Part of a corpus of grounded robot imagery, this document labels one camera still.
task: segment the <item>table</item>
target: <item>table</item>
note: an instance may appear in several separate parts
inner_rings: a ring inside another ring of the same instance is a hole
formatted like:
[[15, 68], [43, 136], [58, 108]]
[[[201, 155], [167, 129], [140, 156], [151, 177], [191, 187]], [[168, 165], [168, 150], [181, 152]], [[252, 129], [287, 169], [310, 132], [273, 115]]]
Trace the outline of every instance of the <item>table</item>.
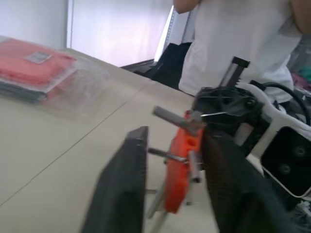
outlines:
[[[127, 132], [149, 126], [150, 145], [166, 150], [177, 128], [152, 116], [153, 107], [182, 115], [191, 106], [184, 93], [89, 59], [113, 79], [98, 111], [82, 121], [0, 98], [1, 233], [79, 232], [97, 176]], [[148, 187], [159, 187], [164, 177], [163, 160], [150, 156]], [[162, 232], [217, 232], [204, 184], [194, 187], [194, 196], [194, 205], [170, 216]], [[147, 196], [147, 205], [152, 198]], [[146, 232], [152, 224], [146, 222]]]

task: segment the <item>white shirt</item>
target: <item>white shirt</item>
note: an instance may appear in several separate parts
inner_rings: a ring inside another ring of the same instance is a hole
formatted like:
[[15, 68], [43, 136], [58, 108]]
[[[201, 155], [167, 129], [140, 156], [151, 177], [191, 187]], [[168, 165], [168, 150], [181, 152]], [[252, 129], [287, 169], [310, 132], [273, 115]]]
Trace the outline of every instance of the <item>white shirt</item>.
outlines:
[[[289, 0], [202, 0], [179, 88], [196, 95], [202, 87], [217, 87], [236, 56], [251, 62], [242, 80], [293, 89], [286, 64], [301, 34], [291, 18]], [[291, 99], [276, 88], [267, 93], [279, 102]]]

